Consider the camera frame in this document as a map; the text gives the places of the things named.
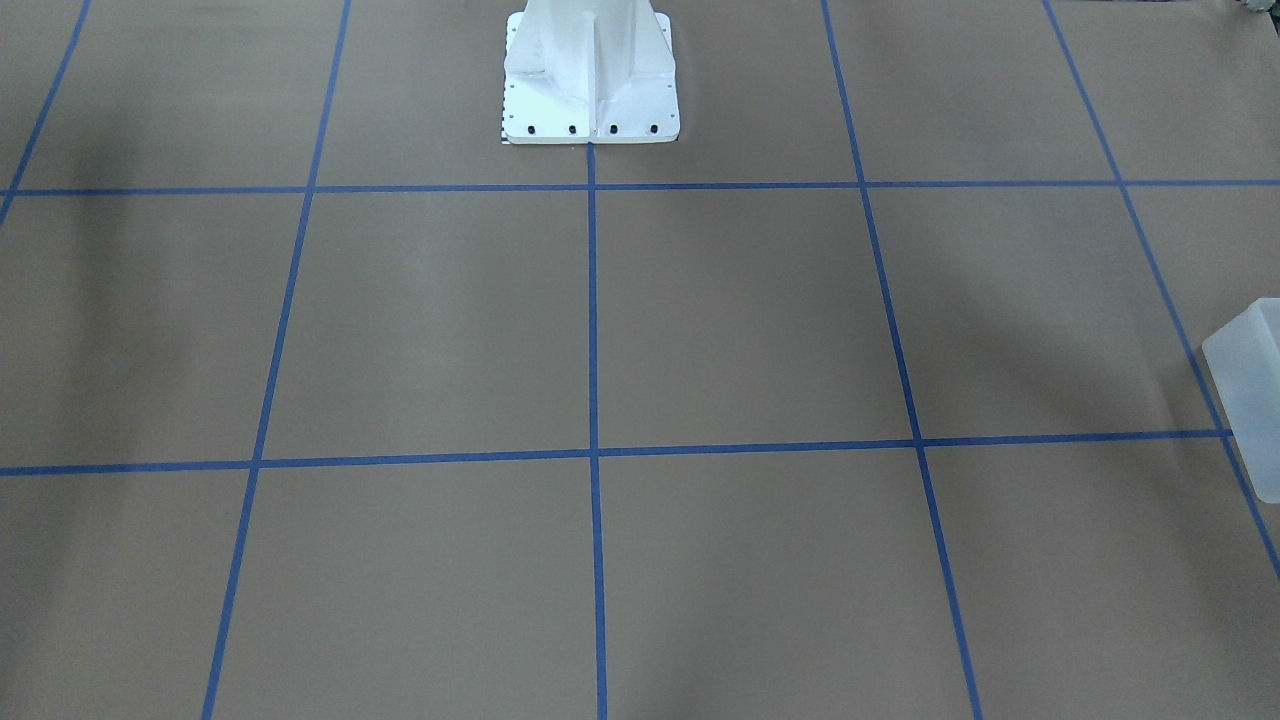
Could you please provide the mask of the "clear plastic box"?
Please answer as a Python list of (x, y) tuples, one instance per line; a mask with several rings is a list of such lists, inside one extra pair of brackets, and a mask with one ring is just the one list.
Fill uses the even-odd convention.
[(1260, 501), (1279, 502), (1279, 299), (1257, 299), (1202, 348)]

